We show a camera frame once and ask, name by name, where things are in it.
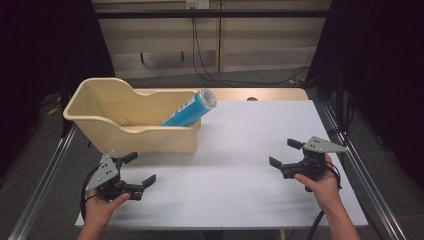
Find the blue bottle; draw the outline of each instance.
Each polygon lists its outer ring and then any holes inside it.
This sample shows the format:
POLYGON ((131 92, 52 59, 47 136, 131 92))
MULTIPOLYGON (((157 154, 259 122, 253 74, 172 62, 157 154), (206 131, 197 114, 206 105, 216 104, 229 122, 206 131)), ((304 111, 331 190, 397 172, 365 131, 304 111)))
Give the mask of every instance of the blue bottle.
POLYGON ((160 126, 189 126, 216 107, 216 104, 213 93, 202 88, 165 119, 160 126))

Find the cable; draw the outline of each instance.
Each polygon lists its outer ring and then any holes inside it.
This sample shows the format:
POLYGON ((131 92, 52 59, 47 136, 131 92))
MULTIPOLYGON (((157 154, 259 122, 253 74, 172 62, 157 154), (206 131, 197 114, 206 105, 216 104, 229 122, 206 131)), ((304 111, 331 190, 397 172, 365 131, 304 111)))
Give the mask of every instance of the cable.
POLYGON ((309 231, 309 235, 307 240, 312 240, 312 238, 314 237, 315 231, 318 228, 318 224, 321 221, 322 217, 324 216, 324 211, 321 210, 321 212, 319 212, 317 218, 315 219, 314 224, 312 225, 311 230, 309 231))
POLYGON ((88 182, 91 179, 91 176, 93 176, 93 174, 97 171, 97 169, 99 169, 99 167, 100 167, 100 164, 90 170, 90 172, 88 173, 87 177, 85 177, 84 183, 82 185, 81 198, 80 198, 80 211, 81 211, 82 219, 84 221, 85 221, 85 215, 86 215, 86 206, 85 205, 86 205, 88 199, 90 199, 91 197, 93 197, 93 196, 91 196, 89 198, 86 198, 85 197, 85 193, 86 193, 85 188, 87 187, 88 182))
POLYGON ((203 62, 203 58, 202 58, 202 55, 200 53, 199 40, 198 40, 198 36, 197 36, 197 24, 196 24, 196 19, 195 18, 192 18, 192 30, 193 30, 192 31, 193 32, 193 54, 192 54, 192 57, 193 57, 194 70, 195 70, 196 74, 200 78, 202 78, 202 79, 204 79, 206 81, 218 82, 218 83, 222 83, 222 84, 225 84, 227 86, 230 86, 230 87, 236 87, 236 86, 233 86, 233 85, 231 85, 229 83, 247 83, 247 84, 258 84, 258 85, 273 85, 273 84, 285 83, 285 82, 288 82, 288 81, 290 81, 292 79, 295 79, 296 76, 298 76, 299 74, 301 74, 305 69, 308 69, 309 68, 309 66, 298 67, 298 68, 296 68, 296 69, 293 70, 292 77, 289 77, 289 78, 284 79, 284 80, 281 80, 281 81, 276 81, 276 82, 250 82, 250 81, 226 80, 226 79, 218 80, 218 79, 215 79, 214 77, 212 77, 209 74, 209 72, 206 70, 206 68, 205 68, 205 65, 204 65, 204 62, 203 62), (195 61, 194 61, 195 42, 196 42, 196 45, 197 45, 197 52, 198 52, 198 55, 199 55, 199 58, 200 58, 200 62, 202 64, 202 68, 205 71, 206 75, 208 75, 209 78, 205 78, 202 75, 200 75, 199 72, 196 69, 196 64, 195 64, 195 61))
POLYGON ((301 72, 303 72, 305 69, 308 69, 309 68, 309 66, 305 66, 305 67, 299 67, 299 68, 296 68, 295 70, 293 70, 293 88, 296 88, 296 84, 297 84, 297 82, 296 82, 296 76, 298 75, 298 74, 295 74, 295 72, 298 70, 298 69, 302 69, 302 70, 300 70, 300 72, 299 73, 301 73, 301 72))
POLYGON ((218 81, 218 80, 216 80, 215 78, 213 78, 209 73, 208 73, 208 71, 206 71, 206 68, 205 68, 205 65, 203 64, 203 59, 202 59, 202 55, 200 54, 200 47, 199 47, 199 40, 198 40, 198 38, 197 38, 197 27, 196 27, 196 19, 195 18, 192 18, 191 19, 191 24, 192 24, 192 32, 193 32, 193 54, 192 54, 192 57, 193 57, 193 67, 194 67, 194 71, 196 72, 196 74, 200 77, 200 78, 202 78, 202 79, 204 79, 204 80, 206 80, 206 81, 212 81, 212 82, 218 82, 218 83, 222 83, 222 84, 224 84, 224 85, 227 85, 227 86, 229 86, 229 87, 235 87, 235 86, 233 86, 233 85, 231 85, 231 84, 228 84, 228 83, 225 83, 225 82, 223 82, 223 81, 218 81), (202 75, 200 75, 199 74, 199 72, 197 71, 197 68, 196 68, 196 63, 195 63, 195 60, 194 60, 194 52, 195 52, 195 44, 194 44, 194 41, 196 41, 196 44, 197 44, 197 52, 198 52, 198 54, 199 54, 199 57, 200 57, 200 62, 202 63, 202 67, 203 67, 203 70, 205 71, 205 73, 210 77, 210 79, 209 78, 205 78, 205 77, 203 77, 202 75))

